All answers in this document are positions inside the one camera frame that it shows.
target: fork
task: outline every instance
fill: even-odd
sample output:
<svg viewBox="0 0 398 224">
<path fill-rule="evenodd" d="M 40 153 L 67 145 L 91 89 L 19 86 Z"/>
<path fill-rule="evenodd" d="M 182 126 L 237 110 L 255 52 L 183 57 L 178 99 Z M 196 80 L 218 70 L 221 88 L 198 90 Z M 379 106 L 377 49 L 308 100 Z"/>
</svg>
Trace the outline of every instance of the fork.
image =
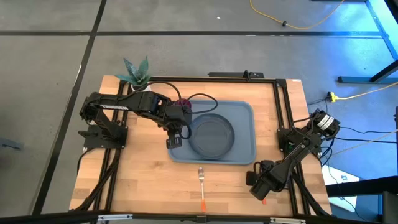
<svg viewBox="0 0 398 224">
<path fill-rule="evenodd" d="M 199 167 L 198 173 L 199 173 L 200 188 L 201 188 L 201 211 L 206 212 L 205 191 L 203 190 L 203 181 L 205 181 L 205 173 L 203 172 L 203 167 Z"/>
</svg>

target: blue tray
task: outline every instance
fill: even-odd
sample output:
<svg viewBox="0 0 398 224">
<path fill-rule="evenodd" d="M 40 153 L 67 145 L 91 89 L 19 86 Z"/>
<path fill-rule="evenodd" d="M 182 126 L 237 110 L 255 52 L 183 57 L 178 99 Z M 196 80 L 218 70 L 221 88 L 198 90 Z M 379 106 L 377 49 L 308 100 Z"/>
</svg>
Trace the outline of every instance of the blue tray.
<svg viewBox="0 0 398 224">
<path fill-rule="evenodd" d="M 192 104 L 192 111 L 207 110 L 215 104 L 212 100 L 190 100 L 190 102 Z M 203 114 L 192 115 L 192 121 Z M 253 163 L 257 151 L 254 115 L 251 106 L 243 101 L 219 100 L 218 107 L 209 112 L 209 114 L 218 114 L 231 123 L 235 132 L 234 144 L 231 150 L 219 159 L 205 159 L 191 148 L 188 139 L 183 139 L 182 147 L 169 150 L 170 157 L 175 162 L 230 165 L 247 165 Z M 183 128 L 182 134 L 183 136 L 188 136 L 188 129 Z"/>
</svg>

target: gray floor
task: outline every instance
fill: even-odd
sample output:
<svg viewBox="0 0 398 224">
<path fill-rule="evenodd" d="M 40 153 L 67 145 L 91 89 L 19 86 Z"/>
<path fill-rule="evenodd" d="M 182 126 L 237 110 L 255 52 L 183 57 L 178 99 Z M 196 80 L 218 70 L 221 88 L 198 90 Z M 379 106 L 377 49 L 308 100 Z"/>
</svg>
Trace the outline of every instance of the gray floor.
<svg viewBox="0 0 398 224">
<path fill-rule="evenodd" d="M 299 2 L 253 1 L 259 10 L 297 25 L 319 20 L 337 4 Z M 0 0 L 0 30 L 91 30 L 99 4 L 99 0 Z M 248 1 L 115 0 L 108 1 L 99 30 L 288 29 L 255 14 Z M 377 27 L 364 3 L 349 2 L 314 30 L 377 31 Z M 0 184 L 0 217 L 29 213 L 87 40 L 0 37 L 0 136 L 25 144 L 22 151 L 0 148 L 0 178 L 5 183 Z M 98 91 L 103 75 L 126 73 L 123 57 L 138 63 L 145 55 L 149 57 L 150 72 L 158 76 L 206 76 L 208 72 L 247 69 L 264 72 L 268 78 L 299 78 L 308 102 L 323 98 L 328 91 L 349 96 L 379 88 L 339 84 L 336 78 L 370 77 L 393 61 L 381 38 L 97 37 L 44 212 L 68 209 L 83 144 L 77 131 L 86 129 L 78 115 L 84 97 Z M 395 129 L 392 115 L 398 102 L 393 96 L 397 95 L 398 89 L 390 88 L 329 104 L 328 110 L 342 126 L 389 131 Z M 320 103 L 310 110 L 316 107 L 325 105 Z M 371 139 L 378 135 L 363 136 L 342 130 L 339 136 Z M 339 151 L 355 144 L 358 142 L 336 140 L 333 148 Z M 364 179 L 396 175 L 396 148 L 390 144 L 369 144 L 332 157 L 330 165 Z"/>
</svg>

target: succulent plant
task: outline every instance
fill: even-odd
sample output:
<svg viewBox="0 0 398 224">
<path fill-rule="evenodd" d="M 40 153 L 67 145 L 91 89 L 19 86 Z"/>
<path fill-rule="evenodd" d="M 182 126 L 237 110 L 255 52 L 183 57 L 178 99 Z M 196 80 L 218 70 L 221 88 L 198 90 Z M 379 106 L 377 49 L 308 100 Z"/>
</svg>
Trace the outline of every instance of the succulent plant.
<svg viewBox="0 0 398 224">
<path fill-rule="evenodd" d="M 148 55 L 139 64 L 138 69 L 131 62 L 129 62 L 129 60 L 125 58 L 123 60 L 129 75 L 115 75 L 116 77 L 131 83 L 133 86 L 143 86 L 148 83 L 150 79 L 150 75 L 148 74 Z"/>
</svg>

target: wooden board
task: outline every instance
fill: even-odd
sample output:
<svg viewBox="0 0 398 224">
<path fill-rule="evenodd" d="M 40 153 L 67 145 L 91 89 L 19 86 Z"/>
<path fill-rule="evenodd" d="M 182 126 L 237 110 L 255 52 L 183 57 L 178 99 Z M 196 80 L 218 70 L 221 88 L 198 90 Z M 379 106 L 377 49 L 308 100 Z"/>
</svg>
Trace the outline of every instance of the wooden board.
<svg viewBox="0 0 398 224">
<path fill-rule="evenodd" d="M 104 76 L 100 92 L 115 94 L 119 80 Z M 173 82 L 182 97 L 206 93 L 218 100 L 241 100 L 254 110 L 256 129 L 256 160 L 279 160 L 276 129 L 278 128 L 274 92 L 271 84 Z M 300 80 L 287 80 L 294 119 L 308 117 L 303 87 Z M 152 91 L 173 100 L 174 89 L 167 85 L 152 85 Z M 246 183 L 246 171 L 252 165 L 231 166 L 218 164 L 186 164 L 173 162 L 165 147 L 166 133 L 148 119 L 129 113 L 126 147 L 122 151 L 111 210 L 139 213 L 201 213 L 198 168 L 205 170 L 205 198 L 209 214 L 278 215 L 291 216 L 289 192 L 270 192 L 266 204 L 255 199 Z M 103 160 L 103 149 L 87 154 L 80 166 L 70 208 L 79 206 L 96 185 Z M 305 183 L 323 209 L 331 212 L 319 162 L 308 156 L 302 161 Z M 299 211 L 302 201 L 296 186 Z"/>
</svg>

